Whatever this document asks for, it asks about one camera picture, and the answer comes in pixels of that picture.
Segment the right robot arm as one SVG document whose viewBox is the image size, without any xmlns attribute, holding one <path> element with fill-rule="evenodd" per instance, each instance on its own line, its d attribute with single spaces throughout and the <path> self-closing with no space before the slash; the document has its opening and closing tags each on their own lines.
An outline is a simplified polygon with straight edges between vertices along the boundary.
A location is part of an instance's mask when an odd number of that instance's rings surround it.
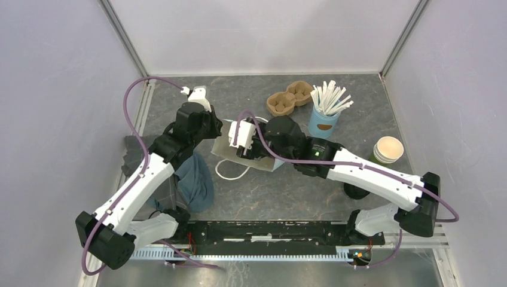
<svg viewBox="0 0 507 287">
<path fill-rule="evenodd" d="M 351 213 L 345 228 L 349 242 L 360 244 L 377 233 L 397 230 L 433 236 L 439 206 L 437 174 L 410 175 L 365 160 L 339 143 L 306 136 L 288 116 L 260 123 L 258 136 L 263 152 L 287 160 L 304 175 L 342 182 L 353 199 L 373 193 L 389 201 Z"/>
</svg>

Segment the light blue paper bag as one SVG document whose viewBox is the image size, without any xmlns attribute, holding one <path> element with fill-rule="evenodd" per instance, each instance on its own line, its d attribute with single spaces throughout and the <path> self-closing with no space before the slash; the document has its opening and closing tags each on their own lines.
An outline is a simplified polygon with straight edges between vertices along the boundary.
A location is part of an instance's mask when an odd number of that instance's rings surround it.
<svg viewBox="0 0 507 287">
<path fill-rule="evenodd" d="M 271 156 L 260 141 L 259 133 L 252 118 L 238 123 L 236 120 L 224 119 L 222 135 L 213 143 L 212 154 L 223 161 L 273 172 L 284 164 L 284 161 Z"/>
</svg>

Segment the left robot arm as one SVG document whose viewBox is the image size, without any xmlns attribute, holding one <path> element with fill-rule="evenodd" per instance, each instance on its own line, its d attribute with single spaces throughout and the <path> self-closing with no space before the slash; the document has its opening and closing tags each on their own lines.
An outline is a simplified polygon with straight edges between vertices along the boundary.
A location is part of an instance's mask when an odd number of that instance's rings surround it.
<svg viewBox="0 0 507 287">
<path fill-rule="evenodd" d="M 139 222 L 133 219 L 154 191 L 192 156 L 202 140 L 221 135 L 222 126 L 212 105 L 184 103 L 176 113 L 176 120 L 150 148 L 144 148 L 144 159 L 124 185 L 94 212 L 82 211 L 77 216 L 75 225 L 83 247 L 81 263 L 85 274 L 92 274 L 86 266 L 88 254 L 104 267 L 116 270 L 139 248 L 164 239 L 178 244 L 187 238 L 187 226 L 168 213 Z"/>
</svg>

